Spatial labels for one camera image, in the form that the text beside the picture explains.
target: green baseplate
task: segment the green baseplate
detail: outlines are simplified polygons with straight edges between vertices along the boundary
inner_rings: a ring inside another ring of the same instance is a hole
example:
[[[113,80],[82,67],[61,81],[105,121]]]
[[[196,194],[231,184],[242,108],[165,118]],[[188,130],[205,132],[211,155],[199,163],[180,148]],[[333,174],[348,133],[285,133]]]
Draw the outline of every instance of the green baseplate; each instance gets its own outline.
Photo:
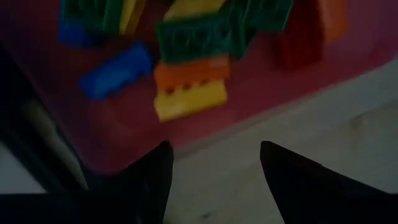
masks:
[[[183,63],[220,54],[242,58],[258,30],[281,32],[293,0],[232,0],[217,13],[160,21],[160,53],[165,63]]]

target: orange block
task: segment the orange block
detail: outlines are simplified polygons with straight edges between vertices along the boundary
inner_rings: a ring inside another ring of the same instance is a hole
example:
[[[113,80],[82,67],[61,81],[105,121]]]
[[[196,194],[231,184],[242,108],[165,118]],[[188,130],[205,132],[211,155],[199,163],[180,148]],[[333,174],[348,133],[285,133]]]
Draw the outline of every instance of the orange block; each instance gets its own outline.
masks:
[[[159,62],[154,77],[158,90],[171,90],[178,86],[229,78],[229,58],[222,55],[195,60],[179,65]]]
[[[319,0],[325,43],[338,40],[348,30],[346,0]]]

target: black object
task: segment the black object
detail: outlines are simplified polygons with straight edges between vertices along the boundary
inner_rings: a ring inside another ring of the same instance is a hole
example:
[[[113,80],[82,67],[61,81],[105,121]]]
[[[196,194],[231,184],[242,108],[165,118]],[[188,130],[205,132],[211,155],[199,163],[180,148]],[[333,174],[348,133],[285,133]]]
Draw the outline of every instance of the black object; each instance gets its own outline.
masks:
[[[49,193],[81,192],[83,188],[56,153],[37,134],[22,107],[37,99],[30,83],[0,46],[0,141]]]
[[[173,160],[170,143],[162,142],[95,190],[1,195],[1,223],[162,223]]]
[[[269,141],[261,143],[261,163],[286,224],[398,223],[397,195],[340,175]]]

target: red block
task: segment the red block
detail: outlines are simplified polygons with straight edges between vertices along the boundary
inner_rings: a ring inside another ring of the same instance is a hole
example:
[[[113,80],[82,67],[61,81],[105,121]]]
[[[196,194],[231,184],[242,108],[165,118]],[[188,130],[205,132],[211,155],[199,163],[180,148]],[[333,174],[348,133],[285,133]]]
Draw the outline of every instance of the red block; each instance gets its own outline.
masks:
[[[322,59],[323,26],[318,0],[294,2],[283,33],[276,38],[280,66],[296,70]]]

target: yellow block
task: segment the yellow block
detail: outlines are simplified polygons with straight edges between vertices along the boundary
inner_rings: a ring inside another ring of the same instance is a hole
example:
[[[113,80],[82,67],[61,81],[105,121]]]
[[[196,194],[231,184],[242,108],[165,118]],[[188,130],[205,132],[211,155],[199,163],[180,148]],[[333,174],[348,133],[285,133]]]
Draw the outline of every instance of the yellow block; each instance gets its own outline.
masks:
[[[146,0],[124,0],[120,34],[134,34],[145,4]]]
[[[175,0],[164,20],[199,16],[218,11],[226,0]]]
[[[180,118],[227,101],[223,80],[212,81],[202,85],[193,85],[190,89],[182,87],[173,93],[158,92],[155,98],[155,109],[161,122]]]

